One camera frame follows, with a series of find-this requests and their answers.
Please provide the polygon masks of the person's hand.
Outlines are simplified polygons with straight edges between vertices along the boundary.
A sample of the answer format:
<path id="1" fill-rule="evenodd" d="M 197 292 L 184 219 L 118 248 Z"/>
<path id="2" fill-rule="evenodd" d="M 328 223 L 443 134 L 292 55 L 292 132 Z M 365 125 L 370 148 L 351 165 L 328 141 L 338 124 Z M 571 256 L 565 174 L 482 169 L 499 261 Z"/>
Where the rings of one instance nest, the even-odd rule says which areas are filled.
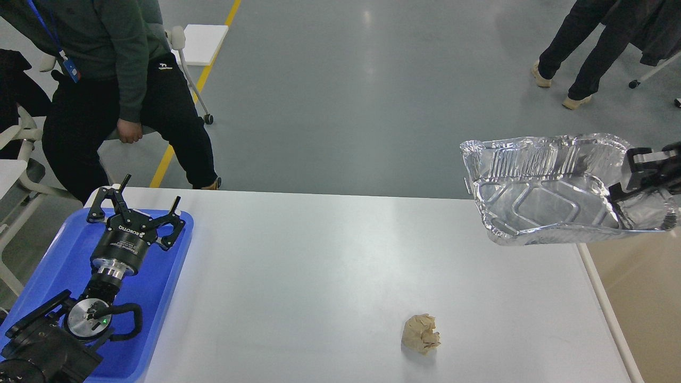
<path id="1" fill-rule="evenodd" d="M 143 138 L 143 125 L 124 119 L 117 120 L 117 134 L 119 141 L 124 144 L 134 144 Z"/>

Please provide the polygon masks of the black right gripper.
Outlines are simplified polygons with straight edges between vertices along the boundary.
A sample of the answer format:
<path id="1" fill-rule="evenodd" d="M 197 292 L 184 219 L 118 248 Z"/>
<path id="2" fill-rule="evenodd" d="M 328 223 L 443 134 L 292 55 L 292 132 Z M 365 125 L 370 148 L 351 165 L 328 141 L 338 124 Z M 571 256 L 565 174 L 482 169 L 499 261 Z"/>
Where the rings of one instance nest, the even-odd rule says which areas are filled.
<path id="1" fill-rule="evenodd" d="M 619 184 L 611 187 L 610 202 L 626 230 L 661 230 L 665 200 L 661 182 L 672 195 L 680 194 L 680 141 L 666 145 L 662 151 L 649 147 L 630 148 L 625 153 Z"/>

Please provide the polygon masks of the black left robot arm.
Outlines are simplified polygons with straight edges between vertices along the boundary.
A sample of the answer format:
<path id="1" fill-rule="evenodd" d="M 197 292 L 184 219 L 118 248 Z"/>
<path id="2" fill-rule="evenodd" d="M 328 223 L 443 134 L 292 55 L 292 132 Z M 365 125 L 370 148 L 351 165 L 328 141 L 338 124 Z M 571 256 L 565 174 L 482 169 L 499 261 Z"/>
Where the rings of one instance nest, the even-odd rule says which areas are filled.
<path id="1" fill-rule="evenodd" d="M 2 382 L 136 380 L 150 361 L 192 232 L 179 211 L 142 211 L 128 180 L 68 219 L 2 325 Z"/>

